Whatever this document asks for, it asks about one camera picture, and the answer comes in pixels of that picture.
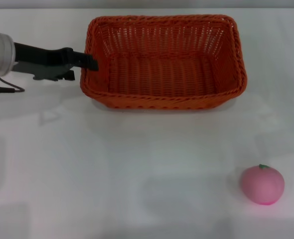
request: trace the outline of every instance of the basket rim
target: basket rim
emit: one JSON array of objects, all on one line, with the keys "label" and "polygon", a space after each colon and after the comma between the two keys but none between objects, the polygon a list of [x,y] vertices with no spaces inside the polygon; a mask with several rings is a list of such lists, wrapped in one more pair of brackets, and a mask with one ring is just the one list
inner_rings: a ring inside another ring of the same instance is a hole
[{"label": "basket rim", "polygon": [[[154,22],[156,19],[159,21],[162,21],[165,23],[166,18],[172,18],[176,17],[178,22],[183,22],[183,20],[191,20],[194,19],[197,22],[229,22],[230,24],[230,31],[232,35],[232,51],[233,51],[233,59],[235,61],[235,65],[237,67],[237,75],[238,75],[238,87],[234,88],[229,91],[217,93],[217,94],[208,94],[208,95],[202,95],[202,96],[181,96],[181,97],[165,97],[165,96],[152,96],[152,95],[132,95],[132,94],[120,94],[120,93],[109,93],[105,91],[96,91],[93,89],[82,89],[82,91],[86,93],[86,91],[89,91],[93,94],[96,94],[101,97],[123,97],[123,98],[132,98],[132,99],[146,99],[149,98],[151,100],[158,100],[160,98],[164,100],[172,100],[172,99],[192,99],[192,100],[199,100],[199,99],[207,99],[207,98],[216,98],[216,97],[221,97],[221,96],[227,96],[227,95],[232,95],[233,97],[239,96],[242,94],[247,86],[247,74],[246,70],[244,68],[244,61],[243,61],[243,54],[242,54],[242,48],[241,48],[241,42],[240,42],[240,36],[239,36],[239,31],[237,28],[237,24],[235,20],[227,15],[223,14],[191,14],[191,15],[165,15],[165,16],[146,16],[146,15],[118,15],[118,16],[100,16],[95,19],[93,19],[90,24],[88,29],[92,28],[92,31],[95,31],[95,29],[98,27],[97,22],[98,21],[106,21],[106,23],[114,23],[114,22],[120,22],[121,20],[128,20],[130,23],[133,23],[135,21],[139,22],[141,20],[144,20],[144,23],[147,22]],[[87,39],[86,44],[92,44],[93,39],[91,38],[90,40]],[[81,72],[81,85],[85,84],[85,80],[87,78],[87,69],[82,69]]]}]

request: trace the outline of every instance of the white tabletop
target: white tabletop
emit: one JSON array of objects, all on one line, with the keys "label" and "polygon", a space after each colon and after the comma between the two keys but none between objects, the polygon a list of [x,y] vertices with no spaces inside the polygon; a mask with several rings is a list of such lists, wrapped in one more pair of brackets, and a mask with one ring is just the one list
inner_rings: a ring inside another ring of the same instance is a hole
[{"label": "white tabletop", "polygon": [[[75,82],[11,73],[0,95],[0,239],[294,239],[294,9],[0,10],[15,42],[85,48],[102,15],[222,13],[241,35],[248,87],[204,112],[113,111]],[[237,179],[267,164],[272,206]]]}]

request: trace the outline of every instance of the woven basket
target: woven basket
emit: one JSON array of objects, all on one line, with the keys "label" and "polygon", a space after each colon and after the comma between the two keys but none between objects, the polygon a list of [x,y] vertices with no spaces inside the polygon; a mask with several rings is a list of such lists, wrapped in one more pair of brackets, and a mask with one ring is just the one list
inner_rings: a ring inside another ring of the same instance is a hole
[{"label": "woven basket", "polygon": [[111,108],[209,109],[246,87],[237,25],[225,15],[105,16],[94,19],[81,88]]}]

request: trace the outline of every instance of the green stem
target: green stem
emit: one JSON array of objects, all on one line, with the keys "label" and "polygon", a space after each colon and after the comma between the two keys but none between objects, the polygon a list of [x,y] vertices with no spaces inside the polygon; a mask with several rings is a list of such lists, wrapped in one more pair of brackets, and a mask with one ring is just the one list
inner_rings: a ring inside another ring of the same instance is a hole
[{"label": "green stem", "polygon": [[259,164],[259,168],[264,169],[264,168],[269,168],[269,166],[263,165],[263,164]]}]

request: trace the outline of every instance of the squishy peach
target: squishy peach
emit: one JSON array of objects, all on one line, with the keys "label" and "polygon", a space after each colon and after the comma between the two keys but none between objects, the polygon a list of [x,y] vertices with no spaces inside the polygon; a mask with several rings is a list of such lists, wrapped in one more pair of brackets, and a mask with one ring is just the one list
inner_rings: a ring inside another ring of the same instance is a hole
[{"label": "squishy peach", "polygon": [[247,168],[242,173],[240,187],[251,201],[261,205],[271,205],[282,196],[285,181],[277,170],[260,164]]}]

